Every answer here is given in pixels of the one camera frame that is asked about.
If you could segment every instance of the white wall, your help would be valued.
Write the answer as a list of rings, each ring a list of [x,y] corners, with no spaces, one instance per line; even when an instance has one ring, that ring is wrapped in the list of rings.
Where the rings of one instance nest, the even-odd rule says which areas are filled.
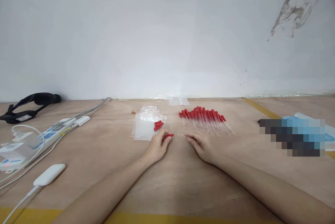
[[[0,101],[334,90],[335,0],[270,38],[284,1],[0,0]]]

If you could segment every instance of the human hand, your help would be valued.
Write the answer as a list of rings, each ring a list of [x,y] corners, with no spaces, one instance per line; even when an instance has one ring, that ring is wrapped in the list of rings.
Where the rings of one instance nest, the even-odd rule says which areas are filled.
[[[158,134],[152,136],[150,144],[145,152],[145,156],[148,157],[152,163],[157,162],[164,156],[172,137],[169,136],[164,140],[163,137],[170,134],[172,133],[167,129],[161,128]]]
[[[218,141],[201,132],[189,133],[185,134],[185,136],[203,161],[215,164],[220,150]]]

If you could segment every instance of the person's left hand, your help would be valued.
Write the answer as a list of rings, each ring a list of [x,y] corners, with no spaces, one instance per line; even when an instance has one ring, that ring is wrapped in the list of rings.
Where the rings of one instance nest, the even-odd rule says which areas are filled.
[[[164,141],[163,137],[170,134],[172,133],[167,129],[161,128],[158,134],[152,136],[150,144],[145,152],[145,156],[147,156],[152,163],[157,162],[164,156],[172,137],[167,137]]]

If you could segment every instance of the plastic sheet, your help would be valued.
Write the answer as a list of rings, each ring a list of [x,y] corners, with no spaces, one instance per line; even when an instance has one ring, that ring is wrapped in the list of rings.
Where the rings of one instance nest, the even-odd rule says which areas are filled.
[[[169,97],[167,100],[169,106],[178,106],[178,105],[189,105],[187,98],[185,97]]]
[[[157,106],[155,110],[147,110],[150,106],[143,106],[140,112],[135,114],[133,131],[131,137],[134,140],[151,140],[153,135],[156,135],[158,131],[154,131],[155,122],[162,121],[164,123],[163,127],[168,129],[170,132],[172,130],[172,123],[169,118],[165,115],[159,113]]]
[[[244,98],[262,98],[262,97],[295,97],[295,96],[335,96],[335,91],[320,91],[315,93],[288,92],[281,94],[265,94],[265,95],[243,95]]]

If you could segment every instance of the gray cable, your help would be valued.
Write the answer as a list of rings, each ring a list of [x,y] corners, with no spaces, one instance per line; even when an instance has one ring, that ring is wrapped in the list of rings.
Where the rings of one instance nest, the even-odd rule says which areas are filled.
[[[87,113],[90,113],[90,112],[93,111],[93,110],[98,109],[99,107],[101,107],[101,106],[106,102],[107,99],[111,99],[111,98],[110,98],[110,97],[107,97],[107,98],[105,98],[105,99],[101,99],[100,103],[99,103],[96,107],[94,107],[93,109],[90,109],[90,110],[87,110],[87,111],[84,111],[84,112],[80,112],[79,114],[75,115],[74,117],[72,117],[72,118],[70,118],[70,119],[68,119],[68,120],[66,120],[66,121],[55,123],[55,124],[52,126],[52,130],[53,130],[53,131],[60,130],[61,128],[63,128],[64,123],[66,123],[66,122],[68,122],[68,121],[70,121],[70,120],[72,120],[72,119],[74,119],[74,118],[76,118],[76,117],[80,117],[80,116],[82,116],[82,115],[85,115],[85,114],[87,114]]]

